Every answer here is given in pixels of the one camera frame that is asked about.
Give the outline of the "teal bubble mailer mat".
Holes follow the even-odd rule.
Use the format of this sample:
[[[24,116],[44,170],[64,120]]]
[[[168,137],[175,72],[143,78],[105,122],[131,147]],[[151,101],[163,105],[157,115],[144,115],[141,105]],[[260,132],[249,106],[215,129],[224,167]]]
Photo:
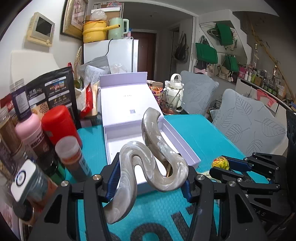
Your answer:
[[[195,206],[187,240],[267,240],[260,220],[240,183],[213,182],[174,152],[158,129],[159,113],[149,108],[142,119],[144,142],[125,144],[118,161],[99,178],[83,183],[86,235],[110,240],[108,226],[124,219],[137,196],[134,168],[140,166],[148,184],[169,192],[177,189]]]

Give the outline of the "woven straw fan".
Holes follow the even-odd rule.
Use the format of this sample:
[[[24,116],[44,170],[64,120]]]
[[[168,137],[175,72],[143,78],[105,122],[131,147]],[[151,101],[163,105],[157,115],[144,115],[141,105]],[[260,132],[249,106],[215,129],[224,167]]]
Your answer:
[[[74,61],[74,67],[73,67],[74,80],[77,80],[77,81],[79,79],[78,66],[80,65],[82,65],[82,46],[80,46],[80,48],[78,49],[78,52],[76,54],[75,61]]]

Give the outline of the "cream white kettle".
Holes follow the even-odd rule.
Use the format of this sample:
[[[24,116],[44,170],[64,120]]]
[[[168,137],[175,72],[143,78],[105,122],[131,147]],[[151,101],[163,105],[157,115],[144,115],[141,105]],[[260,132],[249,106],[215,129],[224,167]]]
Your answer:
[[[174,97],[179,97],[178,109],[181,108],[183,93],[184,93],[184,83],[182,83],[182,77],[178,73],[172,74],[170,80],[165,80],[165,89],[169,95]]]

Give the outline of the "grey leaf cushion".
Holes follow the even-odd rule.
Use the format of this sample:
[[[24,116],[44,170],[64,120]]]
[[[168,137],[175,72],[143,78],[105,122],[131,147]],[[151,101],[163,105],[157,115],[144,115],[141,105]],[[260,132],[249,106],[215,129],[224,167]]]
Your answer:
[[[219,83],[207,75],[185,70],[181,77],[184,84],[182,107],[188,114],[205,116]]]
[[[254,152],[283,155],[287,150],[287,125],[276,119],[261,101],[232,89],[224,91],[212,124],[245,156]]]

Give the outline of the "dark blue bottle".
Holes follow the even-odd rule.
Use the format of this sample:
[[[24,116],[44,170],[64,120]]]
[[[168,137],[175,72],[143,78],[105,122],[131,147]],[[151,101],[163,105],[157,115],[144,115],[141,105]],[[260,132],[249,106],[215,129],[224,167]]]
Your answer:
[[[26,95],[26,87],[23,79],[20,79],[10,85],[10,94],[14,109],[20,122],[28,119],[32,112]]]

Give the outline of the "green electric kettle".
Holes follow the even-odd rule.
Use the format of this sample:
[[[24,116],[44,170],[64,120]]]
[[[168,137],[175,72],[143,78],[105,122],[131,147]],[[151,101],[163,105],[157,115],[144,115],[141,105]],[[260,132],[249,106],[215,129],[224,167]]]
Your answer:
[[[124,34],[127,34],[130,27],[129,19],[123,18],[111,18],[109,20],[110,26],[117,26],[115,29],[108,30],[108,40],[119,40],[124,38]]]

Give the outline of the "black snack pouch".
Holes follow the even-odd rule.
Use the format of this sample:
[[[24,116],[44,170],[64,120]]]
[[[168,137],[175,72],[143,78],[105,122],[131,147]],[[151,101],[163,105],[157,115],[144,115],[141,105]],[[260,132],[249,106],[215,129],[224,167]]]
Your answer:
[[[50,109],[64,105],[77,129],[81,128],[71,67],[45,73],[25,85],[31,111],[42,118]]]

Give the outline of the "beige marbled wavy hair claw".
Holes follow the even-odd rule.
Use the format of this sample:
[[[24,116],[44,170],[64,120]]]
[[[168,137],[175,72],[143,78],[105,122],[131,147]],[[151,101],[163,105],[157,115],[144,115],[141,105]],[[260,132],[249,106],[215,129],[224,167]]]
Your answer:
[[[137,197],[135,166],[140,166],[147,183],[161,192],[180,188],[189,174],[185,159],[165,141],[158,127],[160,112],[148,108],[142,118],[144,143],[131,141],[119,152],[120,179],[112,200],[104,207],[108,224],[124,219]]]

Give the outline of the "near grey leaf cushion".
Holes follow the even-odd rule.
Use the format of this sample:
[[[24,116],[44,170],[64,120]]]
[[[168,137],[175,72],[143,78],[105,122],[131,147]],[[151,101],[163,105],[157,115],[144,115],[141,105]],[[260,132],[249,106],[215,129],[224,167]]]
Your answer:
[[[276,119],[261,101],[232,89],[224,91],[212,124],[245,156],[254,152],[283,155],[287,150],[287,125]]]

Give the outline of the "red cylindrical canister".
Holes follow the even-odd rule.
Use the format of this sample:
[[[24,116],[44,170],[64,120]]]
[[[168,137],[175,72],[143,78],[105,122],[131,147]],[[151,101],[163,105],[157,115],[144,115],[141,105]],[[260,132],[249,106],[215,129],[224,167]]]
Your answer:
[[[54,146],[63,137],[74,136],[82,147],[81,138],[66,106],[59,105],[50,109],[42,117],[41,124],[43,131]]]

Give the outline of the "gold framed picture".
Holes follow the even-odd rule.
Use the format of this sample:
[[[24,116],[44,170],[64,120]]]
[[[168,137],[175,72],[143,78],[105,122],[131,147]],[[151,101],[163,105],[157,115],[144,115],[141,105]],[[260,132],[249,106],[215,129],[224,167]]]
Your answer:
[[[66,0],[62,12],[60,34],[82,40],[87,8],[88,0]]]

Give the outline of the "brown entrance door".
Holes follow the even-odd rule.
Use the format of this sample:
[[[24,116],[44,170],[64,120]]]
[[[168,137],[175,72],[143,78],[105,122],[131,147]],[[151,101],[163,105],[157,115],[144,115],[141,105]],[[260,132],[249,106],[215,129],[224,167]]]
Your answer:
[[[147,79],[154,79],[154,64],[156,56],[156,33],[132,32],[132,37],[138,40],[138,72],[147,72]]]

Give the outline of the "far grey leaf cushion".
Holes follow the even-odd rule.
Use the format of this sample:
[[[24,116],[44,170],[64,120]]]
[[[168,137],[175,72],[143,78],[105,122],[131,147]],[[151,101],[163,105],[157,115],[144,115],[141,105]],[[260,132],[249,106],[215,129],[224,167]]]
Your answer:
[[[207,75],[185,70],[181,77],[184,84],[182,107],[188,114],[205,116],[219,83]]]

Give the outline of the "purple instant noodle cup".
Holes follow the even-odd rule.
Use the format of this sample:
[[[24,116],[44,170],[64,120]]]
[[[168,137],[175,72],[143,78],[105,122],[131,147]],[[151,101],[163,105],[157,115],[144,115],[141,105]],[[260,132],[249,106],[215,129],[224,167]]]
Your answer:
[[[152,91],[158,105],[161,104],[162,101],[162,93],[163,93],[163,83],[157,82],[153,80],[147,80],[147,85],[149,86],[150,90]]]

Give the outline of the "yellow green lollipop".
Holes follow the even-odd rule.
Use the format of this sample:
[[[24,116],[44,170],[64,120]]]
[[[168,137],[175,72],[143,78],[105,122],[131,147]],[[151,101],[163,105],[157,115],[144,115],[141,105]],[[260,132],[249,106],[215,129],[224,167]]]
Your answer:
[[[224,170],[229,170],[229,168],[230,168],[229,162],[224,156],[220,156],[220,157],[215,158],[212,161],[211,167],[212,168],[217,167],[217,168],[221,168]]]

